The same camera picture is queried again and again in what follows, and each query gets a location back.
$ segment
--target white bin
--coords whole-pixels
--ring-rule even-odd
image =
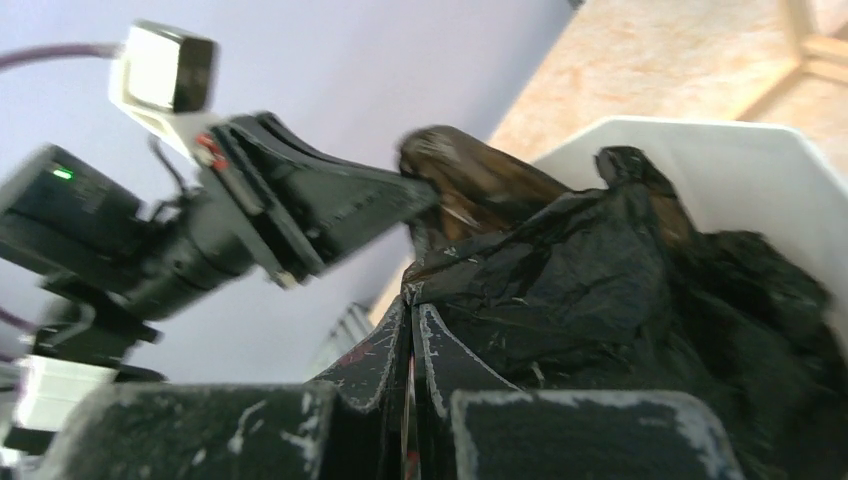
[[[752,230],[821,281],[848,343],[848,182],[797,130],[743,122],[608,117],[534,162],[575,189],[604,187],[602,147],[642,149],[673,183],[698,229]]]

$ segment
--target cable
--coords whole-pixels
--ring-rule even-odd
[[[115,58],[121,48],[120,43],[64,43],[30,47],[0,55],[0,72],[45,60],[73,57]]]
[[[153,153],[153,156],[159,160],[159,163],[165,167],[165,170],[171,175],[174,179],[174,182],[177,184],[177,190],[180,191],[180,200],[184,200],[188,198],[188,188],[186,188],[185,179],[180,175],[180,172],[177,171],[174,164],[168,160],[168,157],[165,156],[165,152],[162,151],[162,143],[159,137],[155,134],[150,134],[147,137],[147,146],[150,147],[150,151]]]
[[[0,307],[0,323],[5,323],[24,332],[34,332],[38,328],[35,324],[12,314],[3,307]]]

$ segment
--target trash bag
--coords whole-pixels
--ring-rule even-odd
[[[848,472],[828,292],[758,233],[698,232],[643,152],[602,149],[608,188],[585,191],[446,127],[407,137],[400,163],[445,199],[410,225],[407,298],[435,305],[498,374],[527,389],[692,394],[751,480]]]

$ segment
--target white camera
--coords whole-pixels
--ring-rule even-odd
[[[205,37],[138,20],[112,67],[109,98],[186,158],[217,116],[206,111],[218,46]]]

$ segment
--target robotic arm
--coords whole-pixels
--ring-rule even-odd
[[[180,183],[152,218],[139,217],[131,191],[56,145],[0,187],[0,257],[61,297],[22,362],[6,447],[42,453],[100,384],[161,380],[122,364],[138,342],[157,340],[147,322],[254,265],[294,288],[438,203],[429,184],[322,153],[271,113],[223,120],[204,110],[216,51],[140,21],[113,62],[111,101],[197,166],[200,186]]]

